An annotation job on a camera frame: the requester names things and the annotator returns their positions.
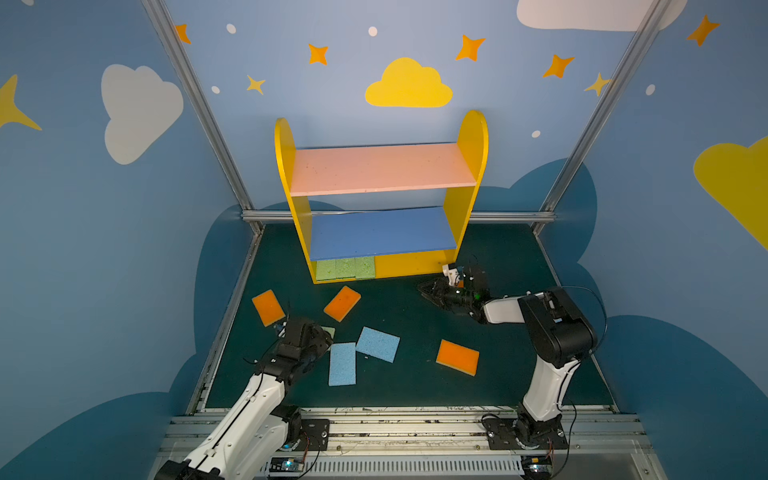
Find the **blue sponge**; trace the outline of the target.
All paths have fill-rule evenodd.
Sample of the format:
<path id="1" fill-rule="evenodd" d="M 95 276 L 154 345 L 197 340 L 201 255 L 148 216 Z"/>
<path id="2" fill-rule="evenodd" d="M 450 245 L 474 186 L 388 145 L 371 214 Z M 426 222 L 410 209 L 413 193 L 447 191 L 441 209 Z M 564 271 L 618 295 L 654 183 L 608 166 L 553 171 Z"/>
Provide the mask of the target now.
<path id="1" fill-rule="evenodd" d="M 379 330 L 364 327 L 356 343 L 356 351 L 364 355 L 393 363 L 400 338 Z"/>
<path id="2" fill-rule="evenodd" d="M 331 387 L 356 384 L 356 344 L 335 343 L 330 349 L 328 384 Z"/>

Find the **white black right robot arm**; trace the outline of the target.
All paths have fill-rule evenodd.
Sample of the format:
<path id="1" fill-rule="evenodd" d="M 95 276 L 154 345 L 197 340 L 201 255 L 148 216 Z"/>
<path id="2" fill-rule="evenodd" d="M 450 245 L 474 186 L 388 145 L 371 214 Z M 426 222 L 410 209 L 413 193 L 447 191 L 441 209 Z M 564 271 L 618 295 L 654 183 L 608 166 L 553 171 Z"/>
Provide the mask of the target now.
<path id="1" fill-rule="evenodd" d="M 492 297 L 478 276 L 452 284 L 438 278 L 418 285 L 421 296 L 440 309 L 464 314 L 480 324 L 523 324 L 536 353 L 529 389 L 520 404 L 515 436 L 534 445 L 562 427 L 565 394 L 582 361 L 599 345 L 590 321 L 556 286 L 522 296 Z"/>

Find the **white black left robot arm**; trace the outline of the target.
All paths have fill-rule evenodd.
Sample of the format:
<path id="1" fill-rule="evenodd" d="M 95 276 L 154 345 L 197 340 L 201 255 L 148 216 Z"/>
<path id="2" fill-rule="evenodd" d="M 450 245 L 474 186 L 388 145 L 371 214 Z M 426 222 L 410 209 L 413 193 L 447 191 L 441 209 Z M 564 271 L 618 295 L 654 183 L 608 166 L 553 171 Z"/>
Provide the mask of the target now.
<path id="1" fill-rule="evenodd" d="M 319 324 L 285 322 L 255 362 L 243 393 L 212 433 L 184 460 L 166 461 L 157 479 L 253 479 L 277 451 L 301 436 L 299 408 L 286 394 L 329 351 L 333 339 Z"/>

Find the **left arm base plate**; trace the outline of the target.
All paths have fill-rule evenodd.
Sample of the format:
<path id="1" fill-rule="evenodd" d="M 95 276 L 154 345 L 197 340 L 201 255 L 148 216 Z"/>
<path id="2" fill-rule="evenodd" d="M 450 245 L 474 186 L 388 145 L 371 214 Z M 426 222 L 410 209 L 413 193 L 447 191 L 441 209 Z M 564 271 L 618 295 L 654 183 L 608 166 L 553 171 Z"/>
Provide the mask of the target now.
<path id="1" fill-rule="evenodd" d="M 330 436 L 328 419 L 291 420 L 282 451 L 326 451 Z"/>

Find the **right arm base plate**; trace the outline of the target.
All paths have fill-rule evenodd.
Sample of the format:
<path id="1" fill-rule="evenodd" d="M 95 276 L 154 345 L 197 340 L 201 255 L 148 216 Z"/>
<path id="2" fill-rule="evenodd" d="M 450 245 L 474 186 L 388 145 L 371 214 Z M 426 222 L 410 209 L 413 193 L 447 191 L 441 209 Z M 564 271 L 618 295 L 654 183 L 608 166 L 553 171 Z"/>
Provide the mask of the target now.
<path id="1" fill-rule="evenodd" d="M 568 449 L 562 416 L 547 421 L 535 421 L 523 413 L 518 418 L 502 418 L 485 414 L 480 423 L 485 429 L 491 450 L 561 450 Z"/>

